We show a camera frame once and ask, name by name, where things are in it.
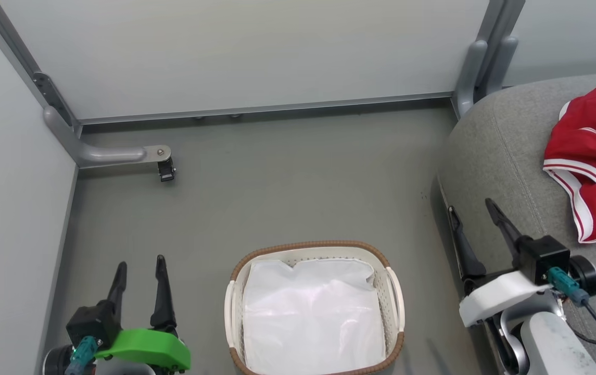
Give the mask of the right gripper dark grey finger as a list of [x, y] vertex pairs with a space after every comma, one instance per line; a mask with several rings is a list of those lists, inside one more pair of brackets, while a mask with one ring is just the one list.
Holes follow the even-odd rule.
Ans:
[[493, 199], [486, 198], [485, 205], [488, 209], [489, 216], [493, 225], [495, 225], [502, 236], [504, 237], [505, 243], [508, 246], [510, 254], [512, 256], [512, 261], [519, 261], [521, 257], [519, 255], [519, 249], [517, 247], [519, 238], [522, 237], [522, 234], [516, 228], [516, 226], [508, 219], [505, 213], [500, 209], [500, 207], [496, 204]]
[[448, 207], [450, 231], [454, 241], [455, 257], [460, 278], [481, 278], [487, 274], [486, 267], [478, 260], [464, 233], [464, 226], [454, 206]]

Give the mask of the left gripper body bright green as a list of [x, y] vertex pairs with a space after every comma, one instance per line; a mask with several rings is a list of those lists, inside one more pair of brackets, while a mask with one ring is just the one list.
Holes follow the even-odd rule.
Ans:
[[95, 353], [98, 360], [108, 357], [156, 366], [169, 372], [191, 369], [191, 352], [176, 335], [150, 329], [122, 330], [109, 349]]

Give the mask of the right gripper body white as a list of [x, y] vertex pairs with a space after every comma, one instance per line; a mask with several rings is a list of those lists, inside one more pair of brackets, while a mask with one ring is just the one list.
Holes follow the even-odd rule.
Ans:
[[471, 327], [550, 287], [550, 283], [535, 284], [521, 271], [500, 275], [462, 299], [459, 305], [460, 318], [464, 327]]

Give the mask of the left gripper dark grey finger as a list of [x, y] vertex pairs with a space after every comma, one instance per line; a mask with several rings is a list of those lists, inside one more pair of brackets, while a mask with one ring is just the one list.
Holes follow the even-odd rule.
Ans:
[[155, 276], [157, 279], [157, 292], [155, 308], [150, 318], [151, 328], [167, 334], [177, 334], [171, 284], [167, 271], [167, 262], [163, 255], [157, 256]]
[[121, 309], [122, 309], [122, 297], [126, 290], [127, 281], [127, 263], [122, 261], [117, 266], [115, 276], [112, 281], [112, 285], [108, 292], [107, 304], [108, 304], [108, 320], [110, 326], [121, 326]]

